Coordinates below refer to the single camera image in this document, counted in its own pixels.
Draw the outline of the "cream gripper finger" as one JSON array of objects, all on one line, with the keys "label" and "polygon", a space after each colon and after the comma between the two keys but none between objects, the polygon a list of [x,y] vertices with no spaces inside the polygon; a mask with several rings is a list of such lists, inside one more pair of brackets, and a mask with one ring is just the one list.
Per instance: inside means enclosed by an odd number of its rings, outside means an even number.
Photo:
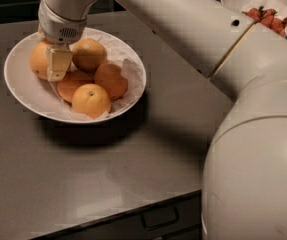
[{"label": "cream gripper finger", "polygon": [[61,81],[72,62],[73,53],[64,45],[51,45],[46,48],[47,80]]}]

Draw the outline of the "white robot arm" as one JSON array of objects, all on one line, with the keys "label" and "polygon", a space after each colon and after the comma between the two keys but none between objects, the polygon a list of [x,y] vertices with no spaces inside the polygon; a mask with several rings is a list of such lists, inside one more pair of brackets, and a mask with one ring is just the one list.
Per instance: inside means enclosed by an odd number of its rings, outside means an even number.
[{"label": "white robot arm", "polygon": [[[41,0],[56,44],[80,39],[96,0]],[[287,240],[287,40],[215,0],[115,0],[235,104],[208,151],[204,240]]]}]

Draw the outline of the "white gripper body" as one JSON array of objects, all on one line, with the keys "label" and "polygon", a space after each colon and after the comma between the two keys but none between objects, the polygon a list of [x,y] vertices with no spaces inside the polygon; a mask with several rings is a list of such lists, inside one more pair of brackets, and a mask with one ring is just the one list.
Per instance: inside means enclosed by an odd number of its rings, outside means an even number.
[{"label": "white gripper body", "polygon": [[45,38],[56,44],[77,42],[85,29],[85,7],[70,1],[41,0],[38,11],[39,25]]}]

